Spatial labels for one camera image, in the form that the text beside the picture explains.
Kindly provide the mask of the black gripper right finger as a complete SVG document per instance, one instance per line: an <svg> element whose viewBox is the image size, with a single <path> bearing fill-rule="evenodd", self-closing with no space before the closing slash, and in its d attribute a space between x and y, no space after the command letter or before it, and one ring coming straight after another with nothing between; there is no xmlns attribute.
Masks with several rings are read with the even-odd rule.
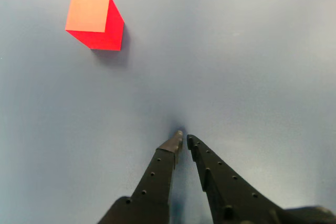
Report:
<svg viewBox="0 0 336 224"><path fill-rule="evenodd" d="M335 223L320 206L283 209L258 192L204 142L187 136L214 223Z"/></svg>

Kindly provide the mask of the gripper black left finger taped tip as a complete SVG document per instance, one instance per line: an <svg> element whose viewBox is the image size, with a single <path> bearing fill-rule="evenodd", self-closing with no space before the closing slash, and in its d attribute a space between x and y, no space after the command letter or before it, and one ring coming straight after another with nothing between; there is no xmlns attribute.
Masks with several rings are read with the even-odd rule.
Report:
<svg viewBox="0 0 336 224"><path fill-rule="evenodd" d="M133 194L116 200L99 223L169 223L172 178L182 145L178 130L155 150Z"/></svg>

